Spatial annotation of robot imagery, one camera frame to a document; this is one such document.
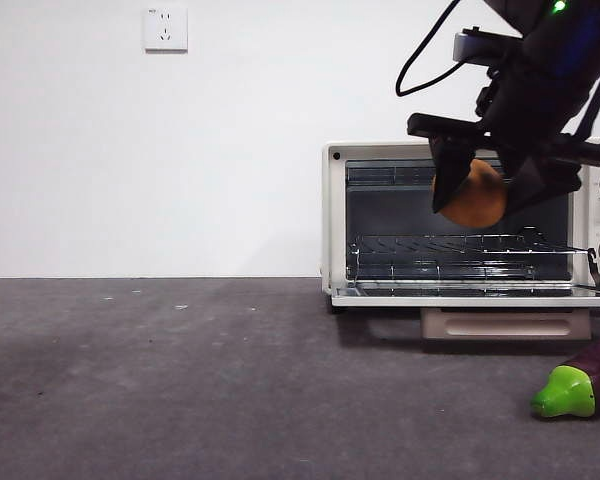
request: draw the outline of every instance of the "wall outlet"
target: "wall outlet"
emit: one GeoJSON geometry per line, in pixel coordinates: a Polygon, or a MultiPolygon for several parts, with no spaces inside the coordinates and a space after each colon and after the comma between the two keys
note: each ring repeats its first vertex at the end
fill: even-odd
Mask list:
{"type": "Polygon", "coordinates": [[[189,44],[186,7],[163,5],[144,12],[144,49],[186,52],[189,44]]]}

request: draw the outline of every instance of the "wire rack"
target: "wire rack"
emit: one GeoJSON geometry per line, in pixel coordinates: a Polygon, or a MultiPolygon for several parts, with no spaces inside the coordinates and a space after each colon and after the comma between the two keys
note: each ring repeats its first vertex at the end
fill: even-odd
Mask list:
{"type": "Polygon", "coordinates": [[[549,243],[535,228],[504,235],[362,235],[350,246],[359,254],[577,255],[587,250],[549,243]]]}
{"type": "MultiPolygon", "coordinates": [[[[494,159],[485,159],[501,175],[504,171],[499,161],[494,159]]],[[[408,186],[431,187],[436,168],[431,160],[411,160],[411,161],[374,161],[373,166],[370,162],[351,162],[347,167],[347,186],[348,187],[391,187],[408,186]]]]}
{"type": "MultiPolygon", "coordinates": [[[[349,276],[373,280],[536,280],[541,256],[587,254],[548,242],[535,227],[518,234],[361,235],[349,245],[349,276]]],[[[562,264],[553,275],[564,275],[562,264]]]]}

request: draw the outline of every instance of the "brown potato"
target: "brown potato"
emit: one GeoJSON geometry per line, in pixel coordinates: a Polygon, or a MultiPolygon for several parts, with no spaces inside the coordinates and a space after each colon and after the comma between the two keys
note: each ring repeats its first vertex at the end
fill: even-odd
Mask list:
{"type": "Polygon", "coordinates": [[[486,228],[500,221],[506,206],[504,180],[491,165],[476,158],[471,162],[471,172],[440,213],[463,227],[486,228]]]}

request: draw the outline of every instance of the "oven rack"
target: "oven rack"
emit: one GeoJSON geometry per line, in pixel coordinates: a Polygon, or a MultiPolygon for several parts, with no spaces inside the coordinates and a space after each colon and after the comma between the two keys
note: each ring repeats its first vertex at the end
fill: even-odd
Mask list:
{"type": "Polygon", "coordinates": [[[518,234],[478,235],[361,235],[349,246],[366,255],[586,255],[586,249],[548,242],[535,227],[518,234]]]}
{"type": "Polygon", "coordinates": [[[454,264],[440,264],[438,262],[419,262],[407,264],[366,264],[357,265],[350,269],[349,276],[358,280],[536,280],[537,271],[533,265],[528,264],[502,264],[496,265],[483,262],[456,262],[454,264]]]}
{"type": "MultiPolygon", "coordinates": [[[[502,176],[504,171],[500,162],[495,159],[484,159],[502,176]]],[[[435,166],[430,160],[404,161],[352,161],[347,168],[347,187],[431,187],[436,174],[435,166]]]]}

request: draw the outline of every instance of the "oven door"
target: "oven door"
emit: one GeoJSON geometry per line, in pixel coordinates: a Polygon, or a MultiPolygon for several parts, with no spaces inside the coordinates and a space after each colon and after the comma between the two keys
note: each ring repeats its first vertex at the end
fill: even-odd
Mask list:
{"type": "Polygon", "coordinates": [[[594,308],[600,307],[600,289],[563,282],[359,282],[335,288],[332,303],[340,307],[594,308]]]}

